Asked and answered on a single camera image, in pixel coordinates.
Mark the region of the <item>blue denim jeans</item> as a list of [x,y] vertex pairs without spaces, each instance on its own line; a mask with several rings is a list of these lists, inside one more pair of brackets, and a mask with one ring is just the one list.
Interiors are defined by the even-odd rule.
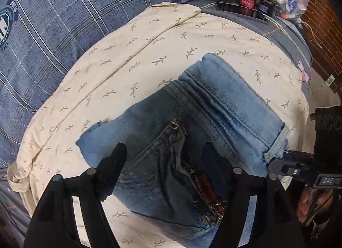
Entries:
[[208,53],[178,79],[96,123],[77,140],[95,167],[118,143],[127,160],[114,195],[184,247],[208,247],[229,196],[233,167],[264,177],[289,129],[221,57]]

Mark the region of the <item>grey patterned bedsheet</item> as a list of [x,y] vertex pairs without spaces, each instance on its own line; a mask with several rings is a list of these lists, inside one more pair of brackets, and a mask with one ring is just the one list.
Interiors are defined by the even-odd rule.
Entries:
[[250,29],[278,46],[296,68],[304,67],[311,75],[312,56],[310,49],[298,29],[290,22],[277,17],[264,16],[235,2],[224,0],[192,0],[189,4],[199,7],[203,13],[231,20]]

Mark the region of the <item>dark blue small jar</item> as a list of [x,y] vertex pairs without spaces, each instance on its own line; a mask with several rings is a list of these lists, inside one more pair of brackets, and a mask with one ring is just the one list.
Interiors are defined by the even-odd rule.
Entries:
[[275,4],[273,0],[259,0],[258,10],[267,16],[272,16],[274,12]]

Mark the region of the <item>red small box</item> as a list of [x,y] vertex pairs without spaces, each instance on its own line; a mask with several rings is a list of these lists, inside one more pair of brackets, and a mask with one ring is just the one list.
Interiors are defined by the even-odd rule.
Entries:
[[241,12],[247,16],[252,16],[255,10],[257,0],[239,0],[239,4],[243,6]]

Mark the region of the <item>cream leaf-print cloth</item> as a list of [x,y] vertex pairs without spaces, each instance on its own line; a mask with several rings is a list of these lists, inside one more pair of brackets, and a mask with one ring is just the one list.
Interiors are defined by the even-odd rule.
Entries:
[[[304,67],[231,20],[189,4],[157,4],[92,46],[31,119],[7,172],[31,218],[54,175],[77,177],[98,166],[88,165],[76,144],[88,128],[118,118],[208,53],[232,66],[287,125],[285,150],[299,149],[308,118]],[[90,244],[78,197],[73,206],[81,243]],[[184,247],[131,212],[114,192],[102,207],[121,247]]]

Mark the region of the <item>blue plaid pillow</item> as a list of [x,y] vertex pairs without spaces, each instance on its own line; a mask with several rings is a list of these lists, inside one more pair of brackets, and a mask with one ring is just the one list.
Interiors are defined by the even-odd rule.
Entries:
[[97,41],[145,8],[191,0],[1,0],[1,168],[40,106]]

